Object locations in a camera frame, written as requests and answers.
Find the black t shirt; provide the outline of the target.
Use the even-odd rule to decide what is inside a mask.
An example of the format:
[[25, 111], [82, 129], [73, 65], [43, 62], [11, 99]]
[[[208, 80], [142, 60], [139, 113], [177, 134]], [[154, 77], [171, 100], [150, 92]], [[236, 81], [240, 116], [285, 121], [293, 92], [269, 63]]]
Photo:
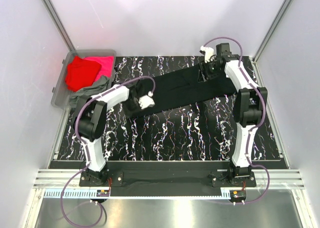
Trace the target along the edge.
[[139, 80], [130, 86], [129, 96], [138, 99], [147, 95], [153, 86], [155, 90], [152, 98], [155, 106], [142, 110], [136, 117], [157, 114], [216, 97], [230, 96], [237, 92], [231, 79], [224, 73], [215, 79], [199, 82], [199, 66], [195, 65], [156, 76], [154, 81]]

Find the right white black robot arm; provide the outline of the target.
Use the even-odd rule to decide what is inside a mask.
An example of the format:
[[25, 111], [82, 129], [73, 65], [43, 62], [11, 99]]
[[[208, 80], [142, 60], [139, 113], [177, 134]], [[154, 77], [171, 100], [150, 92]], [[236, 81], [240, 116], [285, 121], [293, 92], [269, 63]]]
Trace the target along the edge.
[[232, 186], [242, 186], [251, 180], [252, 150], [258, 128], [266, 118], [268, 90], [260, 87], [247, 73], [242, 56], [232, 54], [228, 43], [220, 43], [216, 49], [200, 47], [204, 55], [201, 71], [206, 80], [218, 72], [230, 79], [237, 91], [233, 106], [233, 119], [236, 122], [236, 142], [225, 179]]

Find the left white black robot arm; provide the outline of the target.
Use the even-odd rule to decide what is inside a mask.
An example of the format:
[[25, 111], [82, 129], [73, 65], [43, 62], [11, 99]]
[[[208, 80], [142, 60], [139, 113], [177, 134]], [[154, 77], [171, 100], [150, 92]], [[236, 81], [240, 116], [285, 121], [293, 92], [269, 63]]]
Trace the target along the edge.
[[95, 95], [80, 96], [73, 119], [76, 137], [81, 141], [85, 154], [85, 168], [81, 170], [81, 179], [97, 186], [111, 181], [108, 166], [102, 151], [107, 112], [114, 106], [129, 103], [129, 111], [143, 111], [155, 105], [153, 100], [155, 87], [138, 93], [135, 80], [116, 84], [110, 89]]

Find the grey t shirt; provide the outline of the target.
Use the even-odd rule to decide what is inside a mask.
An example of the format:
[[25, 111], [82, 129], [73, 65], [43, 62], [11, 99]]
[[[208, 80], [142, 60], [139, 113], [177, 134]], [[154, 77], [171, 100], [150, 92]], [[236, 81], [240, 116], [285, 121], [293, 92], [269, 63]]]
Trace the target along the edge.
[[91, 86], [83, 87], [72, 93], [69, 97], [68, 105], [71, 108], [75, 108], [81, 96], [93, 96], [105, 92], [110, 87], [110, 83], [110, 79], [107, 76], [102, 75], [97, 81], [94, 81]]

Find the pink t shirt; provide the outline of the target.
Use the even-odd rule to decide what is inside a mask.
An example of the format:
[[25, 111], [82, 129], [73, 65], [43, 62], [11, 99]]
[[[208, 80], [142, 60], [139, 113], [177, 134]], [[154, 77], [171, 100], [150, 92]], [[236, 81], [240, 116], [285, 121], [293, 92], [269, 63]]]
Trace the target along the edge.
[[97, 62], [101, 65], [101, 68], [95, 77], [95, 82], [98, 81], [101, 78], [101, 76], [105, 76], [107, 78], [112, 77], [115, 59], [113, 56], [88, 56], [84, 59], [88, 61]]

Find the red t shirt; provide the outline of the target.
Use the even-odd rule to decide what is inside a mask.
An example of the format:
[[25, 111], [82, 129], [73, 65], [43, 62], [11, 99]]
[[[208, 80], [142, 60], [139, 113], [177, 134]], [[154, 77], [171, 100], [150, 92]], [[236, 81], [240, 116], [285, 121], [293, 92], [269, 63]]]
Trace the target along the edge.
[[67, 65], [65, 77], [67, 88], [73, 92], [77, 92], [82, 88], [90, 87], [94, 83], [101, 67], [96, 61], [75, 56], [73, 61]]

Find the clear plastic storage bin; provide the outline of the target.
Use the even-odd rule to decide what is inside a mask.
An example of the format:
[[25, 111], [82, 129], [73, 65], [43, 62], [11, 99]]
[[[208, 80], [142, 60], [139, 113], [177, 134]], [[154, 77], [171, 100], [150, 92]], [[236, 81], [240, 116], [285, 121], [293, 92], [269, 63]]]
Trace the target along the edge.
[[117, 53], [113, 49], [80, 49], [73, 50], [67, 53], [65, 59], [62, 61], [62, 69], [57, 80], [56, 86], [52, 89], [51, 105], [56, 108], [65, 109], [69, 107], [69, 98], [73, 93], [68, 89], [65, 78], [67, 76], [67, 66], [74, 60], [75, 56], [79, 58], [86, 57], [113, 57], [117, 56]]

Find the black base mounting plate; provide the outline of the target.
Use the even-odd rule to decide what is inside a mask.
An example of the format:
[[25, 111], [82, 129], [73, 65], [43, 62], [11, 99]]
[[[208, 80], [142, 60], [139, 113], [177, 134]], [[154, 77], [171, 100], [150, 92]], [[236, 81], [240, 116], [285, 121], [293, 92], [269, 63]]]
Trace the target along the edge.
[[222, 188], [255, 188], [254, 173], [235, 175], [228, 161], [108, 161], [100, 172], [83, 171], [81, 187], [111, 186], [113, 197], [213, 197]]

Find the left yellow connector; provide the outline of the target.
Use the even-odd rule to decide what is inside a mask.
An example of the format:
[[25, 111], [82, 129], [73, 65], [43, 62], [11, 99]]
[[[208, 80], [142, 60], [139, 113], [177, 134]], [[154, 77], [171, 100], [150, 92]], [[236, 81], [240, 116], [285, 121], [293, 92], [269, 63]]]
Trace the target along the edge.
[[96, 192], [97, 197], [109, 197], [110, 190], [109, 189], [98, 189]]

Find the yellow connector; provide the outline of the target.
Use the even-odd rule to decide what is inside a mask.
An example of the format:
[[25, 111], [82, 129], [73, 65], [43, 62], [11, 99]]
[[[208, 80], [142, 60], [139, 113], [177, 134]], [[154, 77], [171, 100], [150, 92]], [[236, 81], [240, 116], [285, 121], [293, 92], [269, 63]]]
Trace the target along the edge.
[[97, 197], [109, 197], [110, 190], [109, 189], [98, 189], [96, 192]]
[[245, 200], [247, 197], [247, 192], [246, 190], [231, 190], [230, 197], [231, 199]]

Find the right yellow connector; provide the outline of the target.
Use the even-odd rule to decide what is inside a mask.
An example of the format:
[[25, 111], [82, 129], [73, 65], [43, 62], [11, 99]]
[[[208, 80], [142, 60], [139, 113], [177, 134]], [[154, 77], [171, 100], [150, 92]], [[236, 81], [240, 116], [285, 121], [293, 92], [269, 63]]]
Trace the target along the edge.
[[230, 197], [231, 199], [245, 200], [247, 197], [247, 192], [246, 190], [231, 190]]

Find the aluminium frame rail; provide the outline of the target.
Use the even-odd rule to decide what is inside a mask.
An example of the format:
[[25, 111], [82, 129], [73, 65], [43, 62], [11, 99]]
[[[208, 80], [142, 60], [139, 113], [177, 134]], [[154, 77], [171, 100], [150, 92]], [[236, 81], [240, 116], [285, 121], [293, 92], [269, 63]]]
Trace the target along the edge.
[[[40, 169], [34, 181], [34, 188], [62, 188], [75, 175], [75, 169]], [[269, 169], [269, 189], [304, 189], [300, 172], [292, 169]], [[253, 174], [245, 181], [227, 181], [226, 170], [115, 170], [108, 171], [111, 187], [125, 185], [209, 185], [214, 188], [243, 188], [258, 190], [267, 187], [268, 177], [261, 169], [253, 170]], [[69, 184], [71, 188], [98, 186], [87, 180], [82, 180], [78, 174]]]

